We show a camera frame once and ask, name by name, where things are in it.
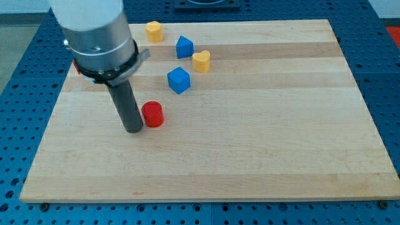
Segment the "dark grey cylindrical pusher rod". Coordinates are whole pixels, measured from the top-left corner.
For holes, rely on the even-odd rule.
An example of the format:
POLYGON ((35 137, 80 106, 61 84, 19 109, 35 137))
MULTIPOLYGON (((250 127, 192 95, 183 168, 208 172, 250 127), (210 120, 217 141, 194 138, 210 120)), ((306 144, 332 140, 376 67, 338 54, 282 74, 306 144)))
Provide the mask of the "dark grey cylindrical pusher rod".
POLYGON ((122 125, 128 133, 137 133, 143 128, 140 111, 131 84, 125 80, 117 86, 107 85, 122 125))

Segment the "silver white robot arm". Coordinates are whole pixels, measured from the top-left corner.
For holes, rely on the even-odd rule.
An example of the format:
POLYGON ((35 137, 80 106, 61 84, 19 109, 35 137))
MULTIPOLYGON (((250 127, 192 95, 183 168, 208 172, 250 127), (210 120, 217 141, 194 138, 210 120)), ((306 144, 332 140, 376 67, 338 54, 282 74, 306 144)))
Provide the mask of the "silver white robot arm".
POLYGON ((77 70, 107 87, 129 133, 143 128, 129 78, 150 56, 131 35, 122 0, 49 0, 77 70))

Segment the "red block behind arm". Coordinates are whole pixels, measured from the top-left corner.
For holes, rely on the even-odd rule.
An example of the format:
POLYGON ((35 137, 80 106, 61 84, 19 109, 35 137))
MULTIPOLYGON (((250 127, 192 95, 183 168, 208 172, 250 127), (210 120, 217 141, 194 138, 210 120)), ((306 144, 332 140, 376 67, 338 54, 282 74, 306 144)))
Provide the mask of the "red block behind arm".
POLYGON ((74 65, 75 70, 77 71, 77 73, 78 73, 78 74, 81 74, 81 72, 80 72, 80 70, 79 70, 79 67, 78 67, 78 64, 76 63, 75 59, 72 61, 72 64, 74 65))

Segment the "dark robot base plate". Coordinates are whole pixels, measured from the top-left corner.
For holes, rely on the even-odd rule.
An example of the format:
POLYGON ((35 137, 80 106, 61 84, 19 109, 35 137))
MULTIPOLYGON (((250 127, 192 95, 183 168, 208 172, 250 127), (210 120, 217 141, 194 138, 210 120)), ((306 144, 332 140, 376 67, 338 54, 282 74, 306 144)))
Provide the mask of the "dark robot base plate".
POLYGON ((175 0, 175 11, 239 9, 241 0, 175 0))

